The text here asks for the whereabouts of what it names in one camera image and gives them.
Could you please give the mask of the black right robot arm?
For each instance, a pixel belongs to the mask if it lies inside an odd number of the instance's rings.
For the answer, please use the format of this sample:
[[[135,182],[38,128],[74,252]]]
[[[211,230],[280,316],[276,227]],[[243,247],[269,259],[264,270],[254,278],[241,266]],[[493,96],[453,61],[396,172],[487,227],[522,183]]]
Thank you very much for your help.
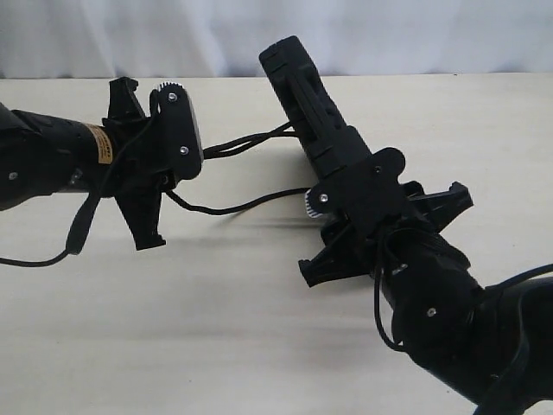
[[[426,194],[418,182],[305,196],[312,217],[329,215],[323,250],[300,262],[309,286],[367,276],[384,343],[474,403],[479,414],[521,414],[552,397],[552,268],[493,285],[442,230],[473,204],[468,189]]]

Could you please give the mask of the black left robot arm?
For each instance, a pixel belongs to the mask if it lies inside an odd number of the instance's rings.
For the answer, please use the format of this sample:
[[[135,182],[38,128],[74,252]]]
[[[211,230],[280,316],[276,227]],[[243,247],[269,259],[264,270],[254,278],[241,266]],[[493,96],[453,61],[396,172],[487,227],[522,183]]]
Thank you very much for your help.
[[[100,124],[1,108],[1,208],[55,193],[84,193],[64,252],[77,255],[99,202],[116,201],[137,250],[164,246],[158,232],[162,192],[198,175],[194,111],[184,86],[165,81],[146,112],[137,80],[109,83]]]

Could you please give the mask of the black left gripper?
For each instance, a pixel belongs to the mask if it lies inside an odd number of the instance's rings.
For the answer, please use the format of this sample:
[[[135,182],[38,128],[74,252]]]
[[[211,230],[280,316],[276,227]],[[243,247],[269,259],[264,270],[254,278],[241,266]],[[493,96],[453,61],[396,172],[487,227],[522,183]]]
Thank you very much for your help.
[[[166,245],[158,232],[162,193],[148,189],[173,190],[177,180],[165,153],[161,114],[146,118],[135,94],[138,85],[127,76],[109,81],[104,127],[115,144],[115,165],[102,175],[100,194],[116,196],[135,248],[142,251]]]

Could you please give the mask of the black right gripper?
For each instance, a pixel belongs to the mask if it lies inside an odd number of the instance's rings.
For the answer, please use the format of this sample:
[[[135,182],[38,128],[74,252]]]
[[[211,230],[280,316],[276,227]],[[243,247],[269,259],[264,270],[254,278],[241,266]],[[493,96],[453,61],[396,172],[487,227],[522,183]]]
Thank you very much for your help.
[[[300,273],[309,287],[372,275],[382,235],[407,227],[433,226],[441,232],[473,205],[469,189],[460,182],[433,194],[426,194],[417,181],[365,192],[329,215],[321,229],[325,247],[312,259],[298,261]]]

